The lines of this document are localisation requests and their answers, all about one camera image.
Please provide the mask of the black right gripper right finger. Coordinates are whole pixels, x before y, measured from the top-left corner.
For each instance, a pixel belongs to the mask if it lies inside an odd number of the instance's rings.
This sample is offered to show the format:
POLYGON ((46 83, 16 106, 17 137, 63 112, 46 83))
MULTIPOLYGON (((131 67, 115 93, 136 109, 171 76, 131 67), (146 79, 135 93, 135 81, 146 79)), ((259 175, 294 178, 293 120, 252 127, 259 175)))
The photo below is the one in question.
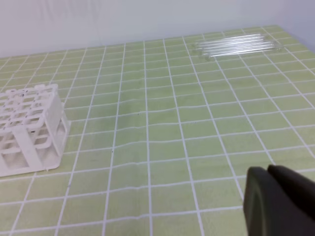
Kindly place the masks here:
POLYGON ((286 195, 308 216, 315 215, 315 182, 280 165, 269 165, 268 173, 286 195))

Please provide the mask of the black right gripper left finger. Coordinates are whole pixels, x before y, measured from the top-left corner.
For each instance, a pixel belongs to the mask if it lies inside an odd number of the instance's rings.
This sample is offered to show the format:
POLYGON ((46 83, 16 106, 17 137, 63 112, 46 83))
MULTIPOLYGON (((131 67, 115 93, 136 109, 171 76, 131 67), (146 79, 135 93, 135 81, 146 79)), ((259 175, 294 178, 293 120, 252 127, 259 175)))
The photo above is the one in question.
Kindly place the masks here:
POLYGON ((313 236, 315 216, 308 216, 262 167, 250 167, 243 211, 250 236, 313 236))

